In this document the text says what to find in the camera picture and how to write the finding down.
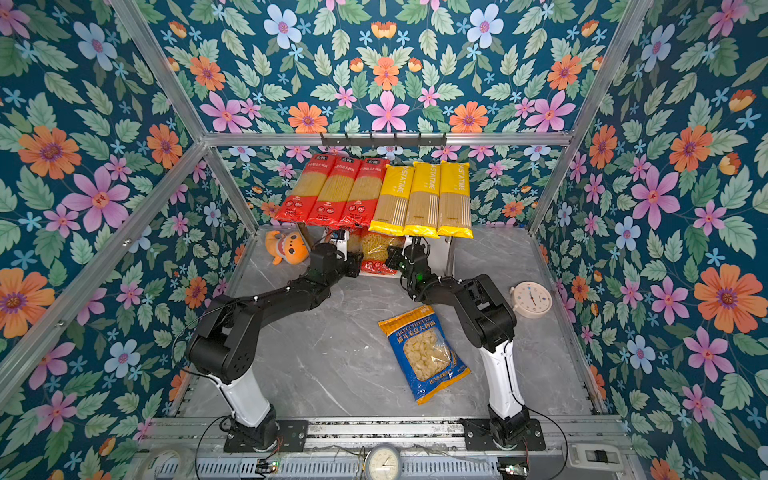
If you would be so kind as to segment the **red macaroni bag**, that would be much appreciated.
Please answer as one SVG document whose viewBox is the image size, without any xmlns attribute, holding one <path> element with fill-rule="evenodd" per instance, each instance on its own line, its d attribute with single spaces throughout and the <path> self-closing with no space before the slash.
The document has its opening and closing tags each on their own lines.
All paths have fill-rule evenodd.
<svg viewBox="0 0 768 480">
<path fill-rule="evenodd" d="M 352 254 L 361 254 L 363 252 L 362 240 L 365 230 L 356 228 L 348 230 L 347 233 L 347 252 Z"/>
<path fill-rule="evenodd" d="M 397 270 L 386 266 L 389 258 L 389 248 L 402 248 L 404 243 L 404 237 L 389 236 L 365 230 L 360 240 L 363 255 L 361 272 L 379 276 L 396 275 L 398 273 Z"/>
</svg>

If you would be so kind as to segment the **blue pasta bag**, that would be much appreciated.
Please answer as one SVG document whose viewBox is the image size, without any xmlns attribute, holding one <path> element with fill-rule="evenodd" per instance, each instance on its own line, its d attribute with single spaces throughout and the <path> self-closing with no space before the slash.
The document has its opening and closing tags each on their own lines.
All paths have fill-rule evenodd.
<svg viewBox="0 0 768 480">
<path fill-rule="evenodd" d="M 378 327 L 387 337 L 420 405 L 471 373 L 446 340 L 440 319 L 431 306 L 422 305 L 381 321 Z"/>
</svg>

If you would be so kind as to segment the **yellow spaghetti box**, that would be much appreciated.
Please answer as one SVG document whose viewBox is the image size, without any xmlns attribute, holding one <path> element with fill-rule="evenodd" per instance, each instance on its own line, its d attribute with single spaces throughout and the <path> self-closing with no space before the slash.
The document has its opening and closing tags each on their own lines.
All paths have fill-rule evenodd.
<svg viewBox="0 0 768 480">
<path fill-rule="evenodd" d="M 437 239 L 440 165 L 415 162 L 414 176 L 405 217 L 404 234 Z"/>
<path fill-rule="evenodd" d="M 404 234 L 414 173 L 413 166 L 387 166 L 376 211 L 369 226 L 371 232 L 389 236 Z"/>
</svg>

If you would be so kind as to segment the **red macaroni bag front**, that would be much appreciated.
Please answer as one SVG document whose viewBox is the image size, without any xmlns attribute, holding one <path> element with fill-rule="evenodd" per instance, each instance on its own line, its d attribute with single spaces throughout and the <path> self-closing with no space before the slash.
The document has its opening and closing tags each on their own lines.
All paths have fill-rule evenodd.
<svg viewBox="0 0 768 480">
<path fill-rule="evenodd" d="M 365 230 L 356 228 L 348 230 L 347 233 L 347 252 L 352 254 L 361 254 L 363 252 L 362 240 Z"/>
</svg>

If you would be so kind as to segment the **yellow spaghetti box back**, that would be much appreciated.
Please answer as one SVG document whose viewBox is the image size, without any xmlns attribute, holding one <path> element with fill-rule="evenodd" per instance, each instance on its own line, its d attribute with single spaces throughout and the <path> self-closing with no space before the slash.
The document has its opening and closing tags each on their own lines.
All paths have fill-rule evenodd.
<svg viewBox="0 0 768 480">
<path fill-rule="evenodd" d="M 387 166 L 376 211 L 369 226 L 371 232 L 389 236 L 404 234 L 414 173 L 413 166 Z"/>
</svg>

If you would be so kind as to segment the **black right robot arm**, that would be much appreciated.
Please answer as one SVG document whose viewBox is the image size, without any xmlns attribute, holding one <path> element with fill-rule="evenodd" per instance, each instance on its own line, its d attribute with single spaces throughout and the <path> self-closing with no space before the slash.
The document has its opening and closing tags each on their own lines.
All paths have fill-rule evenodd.
<svg viewBox="0 0 768 480">
<path fill-rule="evenodd" d="M 499 447 L 510 449 L 530 421 L 514 366 L 517 317 L 488 275 L 464 280 L 439 276 L 429 266 L 429 253 L 430 246 L 417 237 L 408 246 L 390 246 L 386 267 L 401 273 L 403 288 L 415 302 L 454 309 L 481 354 L 489 384 L 490 435 Z"/>
</svg>

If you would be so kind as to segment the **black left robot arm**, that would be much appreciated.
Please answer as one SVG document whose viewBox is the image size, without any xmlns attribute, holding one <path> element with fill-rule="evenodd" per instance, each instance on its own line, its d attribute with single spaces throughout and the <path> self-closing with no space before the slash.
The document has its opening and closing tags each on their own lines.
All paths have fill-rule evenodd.
<svg viewBox="0 0 768 480">
<path fill-rule="evenodd" d="M 341 279 L 358 276 L 361 265 L 360 253 L 344 254 L 323 243 L 311 251 L 307 270 L 286 286 L 243 297 L 221 295 L 205 311 L 186 357 L 229 406 L 237 446 L 266 451 L 279 442 L 276 409 L 263 395 L 254 366 L 262 328 L 320 306 Z"/>
</svg>

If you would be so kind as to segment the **red spaghetti bag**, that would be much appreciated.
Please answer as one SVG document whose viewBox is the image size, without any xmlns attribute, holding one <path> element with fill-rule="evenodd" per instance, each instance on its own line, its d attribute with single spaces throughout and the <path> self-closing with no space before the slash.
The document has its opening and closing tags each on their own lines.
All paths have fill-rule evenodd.
<svg viewBox="0 0 768 480">
<path fill-rule="evenodd" d="M 314 155 L 283 201 L 276 219 L 289 223 L 305 222 L 338 159 L 335 155 Z"/>
<path fill-rule="evenodd" d="M 336 160 L 308 215 L 308 224 L 338 225 L 362 164 L 360 158 L 339 157 Z"/>
<path fill-rule="evenodd" d="M 390 161 L 386 158 L 368 158 L 362 162 L 338 221 L 340 228 L 370 225 L 389 165 Z"/>
</svg>

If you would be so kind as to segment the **yellow spaghetti box front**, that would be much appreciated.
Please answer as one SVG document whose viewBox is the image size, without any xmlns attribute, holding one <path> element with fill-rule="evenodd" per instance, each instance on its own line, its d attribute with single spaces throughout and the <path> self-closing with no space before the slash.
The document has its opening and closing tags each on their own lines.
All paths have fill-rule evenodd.
<svg viewBox="0 0 768 480">
<path fill-rule="evenodd" d="M 414 176 L 405 217 L 404 234 L 437 239 L 440 165 L 415 162 Z"/>
</svg>

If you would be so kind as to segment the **yellow spaghetti box hidden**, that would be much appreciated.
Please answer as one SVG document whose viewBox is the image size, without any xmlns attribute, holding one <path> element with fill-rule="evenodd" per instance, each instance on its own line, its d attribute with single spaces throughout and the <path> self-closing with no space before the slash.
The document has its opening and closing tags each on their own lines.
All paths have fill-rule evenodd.
<svg viewBox="0 0 768 480">
<path fill-rule="evenodd" d="M 472 239 L 469 164 L 443 162 L 440 170 L 437 233 Z"/>
</svg>

